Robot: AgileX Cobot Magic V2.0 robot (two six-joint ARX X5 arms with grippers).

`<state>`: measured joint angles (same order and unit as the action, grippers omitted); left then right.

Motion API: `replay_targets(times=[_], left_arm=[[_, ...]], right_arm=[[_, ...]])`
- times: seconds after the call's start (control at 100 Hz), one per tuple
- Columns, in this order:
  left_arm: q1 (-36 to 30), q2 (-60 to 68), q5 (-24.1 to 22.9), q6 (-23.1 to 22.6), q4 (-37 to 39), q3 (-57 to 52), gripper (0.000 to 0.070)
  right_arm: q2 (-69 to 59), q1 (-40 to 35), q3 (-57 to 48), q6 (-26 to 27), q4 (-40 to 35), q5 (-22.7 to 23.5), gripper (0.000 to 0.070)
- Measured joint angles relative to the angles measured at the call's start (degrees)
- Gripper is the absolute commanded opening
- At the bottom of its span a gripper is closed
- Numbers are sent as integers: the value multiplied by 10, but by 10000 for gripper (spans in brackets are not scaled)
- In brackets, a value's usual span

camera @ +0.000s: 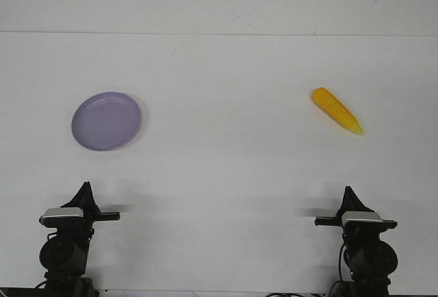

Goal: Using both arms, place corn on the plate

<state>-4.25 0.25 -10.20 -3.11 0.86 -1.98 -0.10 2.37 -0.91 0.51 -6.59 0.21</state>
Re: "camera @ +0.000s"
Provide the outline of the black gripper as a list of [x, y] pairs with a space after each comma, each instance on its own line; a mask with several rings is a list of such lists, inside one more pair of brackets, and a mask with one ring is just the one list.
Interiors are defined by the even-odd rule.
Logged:
[[87, 204], [88, 211], [82, 209], [83, 219], [72, 220], [66, 226], [54, 229], [57, 229], [60, 234], [68, 235], [75, 239], [90, 239], [94, 235], [93, 225], [95, 222], [120, 220], [120, 213], [118, 211], [100, 211], [99, 206], [95, 202], [92, 186], [89, 181], [83, 183], [76, 195], [66, 205], [86, 206]]
[[364, 211], [364, 212], [373, 212], [372, 209], [366, 207], [359, 199], [359, 197], [355, 194], [353, 189], [350, 186], [346, 186], [344, 188], [344, 194], [342, 197], [342, 203], [335, 213], [334, 216], [316, 216], [314, 220], [314, 224], [316, 226], [325, 226], [325, 227], [340, 227], [343, 231], [343, 239], [344, 240], [357, 240], [357, 235], [361, 235], [362, 231], [370, 231], [367, 229], [360, 228], [352, 228], [345, 229], [342, 227], [342, 215], [346, 211]]

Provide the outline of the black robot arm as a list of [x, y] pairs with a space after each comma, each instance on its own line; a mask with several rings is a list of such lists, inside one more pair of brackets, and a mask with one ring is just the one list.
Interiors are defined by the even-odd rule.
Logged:
[[334, 216], [317, 216], [316, 226], [340, 227], [343, 244], [339, 250], [339, 279], [329, 296], [388, 296], [389, 275], [398, 267], [395, 250], [380, 235], [395, 229], [394, 220], [383, 220], [366, 207], [350, 186]]
[[48, 234], [39, 260], [45, 281], [36, 286], [45, 296], [99, 296], [92, 279], [85, 277], [94, 223], [120, 220], [118, 211], [103, 212], [86, 181], [66, 204], [47, 209], [39, 223], [55, 229]]

